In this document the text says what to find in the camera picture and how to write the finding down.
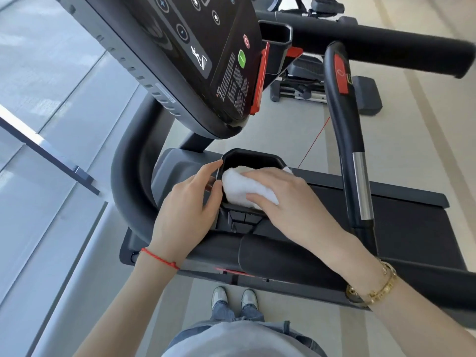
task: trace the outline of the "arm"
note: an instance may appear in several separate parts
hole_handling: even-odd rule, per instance
[[[358,294],[382,289],[388,278],[382,264],[340,227],[304,180],[276,168],[245,175],[274,191],[279,205],[259,195],[247,198],[290,240],[320,258]],[[408,357],[476,356],[476,339],[401,279],[370,308]]]
[[[205,237],[221,203],[221,181],[215,182],[203,206],[205,188],[221,164],[219,160],[204,165],[197,175],[174,186],[157,216],[150,252],[180,266]],[[160,295],[176,272],[141,253],[126,284],[74,356],[134,356]]]

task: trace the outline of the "sneaker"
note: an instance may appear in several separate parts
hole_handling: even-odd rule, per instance
[[[213,291],[213,295],[211,297],[211,309],[217,304],[219,301],[224,301],[228,303],[227,292],[223,287],[216,287]]]
[[[241,297],[241,309],[249,304],[252,304],[256,309],[258,309],[258,298],[256,298],[253,289],[247,289],[243,292],[243,296]]]

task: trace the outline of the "jeans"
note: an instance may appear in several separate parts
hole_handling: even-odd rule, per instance
[[[270,328],[278,333],[291,336],[297,341],[301,342],[306,347],[310,348],[322,357],[327,357],[324,350],[315,342],[312,338],[301,335],[300,333],[289,328],[290,322],[278,322],[278,323],[265,323],[263,314],[256,309],[252,304],[248,304],[241,309],[239,317],[235,316],[235,312],[231,310],[228,303],[225,301],[218,301],[211,312],[211,318],[208,321],[199,322],[192,327],[183,330],[169,343],[167,349],[176,345],[178,342],[182,342],[188,337],[192,337],[199,333],[202,333],[209,329],[212,325],[220,322],[234,322],[234,321],[253,321],[262,324],[263,326]]]

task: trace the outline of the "treadmill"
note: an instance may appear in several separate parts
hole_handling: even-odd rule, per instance
[[[111,187],[129,226],[119,253],[134,265],[172,187],[205,163],[276,155],[205,149],[259,112],[263,89],[303,52],[326,55],[326,96],[342,177],[293,169],[370,252],[466,327],[476,328],[476,273],[467,271],[443,194],[369,182],[348,60],[463,77],[475,59],[466,41],[280,12],[251,0],[57,0],[148,91],[116,150]],[[190,129],[162,151],[174,119]],[[266,215],[224,198],[215,225],[182,275],[343,306],[346,282],[272,226]]]

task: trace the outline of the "gold bracelet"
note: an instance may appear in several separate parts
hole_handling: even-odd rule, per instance
[[[382,264],[384,268],[384,276],[386,276],[388,271],[390,271],[390,278],[388,279],[388,281],[385,283],[384,287],[380,291],[378,292],[371,291],[369,294],[367,294],[366,299],[368,300],[364,300],[362,297],[360,297],[353,287],[347,286],[346,296],[352,304],[356,306],[373,305],[374,303],[377,303],[379,300],[382,300],[387,294],[390,293],[390,291],[394,287],[395,282],[397,280],[396,270],[389,263],[382,262],[380,259],[378,261]]]

